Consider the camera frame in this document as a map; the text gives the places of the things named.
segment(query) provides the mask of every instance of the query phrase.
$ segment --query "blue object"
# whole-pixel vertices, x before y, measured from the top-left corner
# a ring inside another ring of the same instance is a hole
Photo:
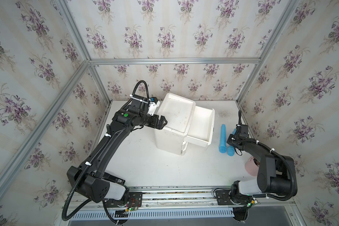
[[[226,148],[226,126],[225,126],[225,124],[222,124],[219,151],[221,153],[225,153],[226,150],[227,150],[227,148]]]
[[[227,154],[228,154],[229,156],[234,156],[234,154],[235,154],[235,148],[232,147],[232,146],[229,146],[229,147],[227,148]]]

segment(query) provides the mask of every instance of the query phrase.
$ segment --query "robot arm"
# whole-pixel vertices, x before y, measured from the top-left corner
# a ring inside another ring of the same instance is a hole
[[[147,90],[147,97],[135,94],[140,83],[144,83]],[[163,129],[167,124],[164,116],[154,114],[159,101],[156,97],[149,98],[148,88],[145,81],[141,80],[136,84],[131,99],[117,111],[112,118],[112,123],[107,125],[107,133],[99,142],[92,153],[84,160],[79,167],[71,166],[67,172],[69,182],[72,186],[63,208],[63,220],[70,219],[82,206],[89,201],[96,203],[104,199],[121,200],[127,188],[104,177],[105,169],[123,140],[135,129],[136,126],[148,126],[154,129]],[[70,215],[66,215],[69,202],[74,194],[78,192],[88,198]]]

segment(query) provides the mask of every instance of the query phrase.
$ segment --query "enclosure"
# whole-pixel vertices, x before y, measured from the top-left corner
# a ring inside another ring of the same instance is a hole
[[[297,195],[259,206],[339,225],[339,0],[0,1],[0,225],[68,223],[67,170],[140,80],[215,110],[207,150],[159,150],[150,128],[119,147],[107,171],[145,192],[140,211],[224,210],[213,189],[254,178],[248,153],[218,151],[240,110],[253,138],[295,160]]]

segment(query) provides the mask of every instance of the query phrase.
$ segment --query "open drawer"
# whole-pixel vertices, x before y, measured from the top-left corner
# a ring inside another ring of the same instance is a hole
[[[190,129],[184,141],[201,147],[208,147],[212,141],[215,110],[195,106]]]

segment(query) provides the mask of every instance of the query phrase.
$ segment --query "cable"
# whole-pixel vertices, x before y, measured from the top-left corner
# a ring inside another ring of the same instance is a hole
[[[104,143],[103,145],[98,149],[98,151],[93,155],[93,157],[88,161],[88,164],[85,166],[85,168],[80,172],[78,178],[76,179],[76,181],[73,184],[72,189],[70,190],[68,197],[66,198],[66,201],[64,203],[64,207],[63,207],[63,212],[61,214],[61,218],[64,221],[67,221],[69,219],[72,218],[72,216],[74,216],[83,206],[85,206],[88,202],[90,202],[90,200],[86,200],[85,202],[83,202],[82,204],[80,204],[73,212],[71,212],[69,215],[67,215],[68,212],[68,207],[69,207],[69,203],[72,200],[72,197],[74,195],[74,192],[76,191],[79,183],[82,181],[82,178],[84,177],[84,175],[86,174],[86,172],[88,171],[89,167],[92,165],[93,161],[97,158],[97,156],[103,151],[104,147],[108,144],[110,137],[104,137]]]
[[[149,99],[148,86],[147,86],[147,83],[146,83],[144,80],[140,80],[139,82],[137,82],[136,86],[135,86],[134,89],[133,89],[132,95],[136,94],[137,88],[138,88],[138,86],[139,86],[141,83],[145,84],[147,99]],[[127,101],[127,102],[121,107],[121,109],[124,109],[131,101],[132,101],[132,98],[129,99],[129,101]]]

